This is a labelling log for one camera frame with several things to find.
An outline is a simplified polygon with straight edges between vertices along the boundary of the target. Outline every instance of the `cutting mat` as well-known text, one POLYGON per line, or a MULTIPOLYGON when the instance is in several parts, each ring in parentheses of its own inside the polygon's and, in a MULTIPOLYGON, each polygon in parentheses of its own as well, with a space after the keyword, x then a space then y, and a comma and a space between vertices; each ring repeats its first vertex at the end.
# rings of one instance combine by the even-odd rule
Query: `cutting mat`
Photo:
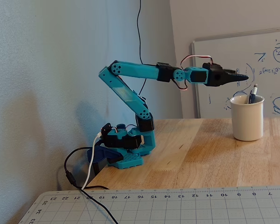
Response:
MULTIPOLYGON (((89 190, 120 224, 280 224, 280 186, 89 190)), ((79 191, 41 194, 20 224, 112 224, 79 191)))

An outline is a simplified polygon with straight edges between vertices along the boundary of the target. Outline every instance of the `marker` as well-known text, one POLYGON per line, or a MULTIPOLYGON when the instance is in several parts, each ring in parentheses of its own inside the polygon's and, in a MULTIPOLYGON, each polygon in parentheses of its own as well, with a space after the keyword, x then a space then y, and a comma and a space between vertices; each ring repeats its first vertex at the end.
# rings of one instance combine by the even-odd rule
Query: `marker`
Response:
POLYGON ((256 93, 257 93, 257 84, 255 84, 252 87, 252 89, 251 89, 251 92, 250 92, 250 95, 249 95, 248 104, 254 104, 255 103, 256 93))

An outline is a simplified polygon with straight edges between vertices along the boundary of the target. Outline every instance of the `wooden tabletop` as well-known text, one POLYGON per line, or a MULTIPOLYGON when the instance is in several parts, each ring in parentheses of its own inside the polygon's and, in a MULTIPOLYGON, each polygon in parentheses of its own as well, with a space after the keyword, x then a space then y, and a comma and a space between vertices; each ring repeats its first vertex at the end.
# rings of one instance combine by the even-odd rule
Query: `wooden tabletop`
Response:
POLYGON ((89 185, 110 189, 211 188, 280 184, 280 118, 265 119, 264 136, 243 142, 231 119, 155 121, 157 147, 144 165, 105 167, 89 185))

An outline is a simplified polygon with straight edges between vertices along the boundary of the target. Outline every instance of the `cup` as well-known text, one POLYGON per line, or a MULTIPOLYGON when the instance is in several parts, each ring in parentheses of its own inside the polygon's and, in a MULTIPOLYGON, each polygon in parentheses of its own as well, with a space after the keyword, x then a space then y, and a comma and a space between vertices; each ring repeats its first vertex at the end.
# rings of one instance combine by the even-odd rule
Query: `cup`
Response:
POLYGON ((262 96, 255 96, 254 104, 246 104, 249 95, 231 98, 233 136, 241 141, 255 141, 263 136, 262 96))

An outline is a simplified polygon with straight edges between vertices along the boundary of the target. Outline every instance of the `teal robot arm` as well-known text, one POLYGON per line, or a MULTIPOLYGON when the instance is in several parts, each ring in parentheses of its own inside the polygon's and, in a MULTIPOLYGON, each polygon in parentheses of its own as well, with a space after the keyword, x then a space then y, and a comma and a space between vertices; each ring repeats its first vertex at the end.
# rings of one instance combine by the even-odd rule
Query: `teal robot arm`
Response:
POLYGON ((201 68, 189 67, 185 70, 172 67, 167 63, 146 65, 119 61, 114 61, 109 67, 105 67, 100 71, 99 77, 136 114, 137 126, 130 131, 126 130, 124 124, 119 124, 112 129, 110 123, 101 130, 99 143, 103 143, 115 155, 114 158, 109 159, 111 162, 108 162, 108 165, 119 169, 142 165, 142 156, 150 154, 155 148, 154 120, 145 99, 131 90, 121 76, 149 78, 162 82, 187 80, 189 83, 206 86, 220 86, 248 79, 248 76, 236 74, 233 70, 224 70, 220 65, 213 63, 204 63, 201 68))

